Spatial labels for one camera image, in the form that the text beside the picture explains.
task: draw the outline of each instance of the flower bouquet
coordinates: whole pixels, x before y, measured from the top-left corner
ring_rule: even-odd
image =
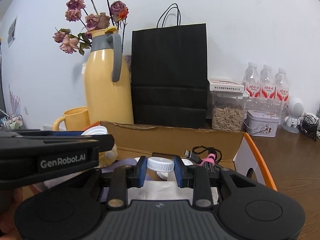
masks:
[[[115,1],[110,5],[109,0],[107,0],[109,16],[106,12],[99,13],[93,0],[90,0],[95,14],[88,14],[84,1],[85,0],[70,0],[66,3],[68,7],[65,13],[66,20],[69,22],[81,21],[84,27],[77,36],[73,35],[70,29],[56,29],[57,32],[53,38],[55,42],[61,43],[60,49],[68,54],[72,54],[78,50],[81,55],[84,55],[84,49],[89,49],[92,45],[91,33],[95,30],[108,28],[111,20],[112,24],[117,27],[117,30],[119,30],[119,28],[123,29],[123,50],[124,30],[129,13],[127,6],[121,1]],[[85,23],[81,19],[83,12],[86,14]]]

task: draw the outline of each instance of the human hand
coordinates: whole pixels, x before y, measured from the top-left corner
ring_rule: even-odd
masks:
[[[17,206],[22,202],[22,188],[16,188],[12,194],[12,201],[9,209],[0,214],[0,230],[5,233],[0,240],[21,240],[15,227],[13,215]]]

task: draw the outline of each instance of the yellow mug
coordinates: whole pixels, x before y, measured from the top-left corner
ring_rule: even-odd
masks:
[[[59,131],[61,122],[65,123],[67,131],[82,131],[90,125],[88,109],[86,106],[69,109],[63,116],[55,120],[53,130]]]

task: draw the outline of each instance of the yellow thermos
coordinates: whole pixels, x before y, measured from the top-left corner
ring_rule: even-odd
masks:
[[[133,124],[130,76],[116,27],[92,33],[92,48],[84,73],[90,123]]]

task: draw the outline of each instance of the orange flower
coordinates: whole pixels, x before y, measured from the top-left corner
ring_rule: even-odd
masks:
[[[129,13],[128,8],[126,7],[125,9],[123,9],[120,13],[119,13],[119,21],[123,21],[127,18]]]

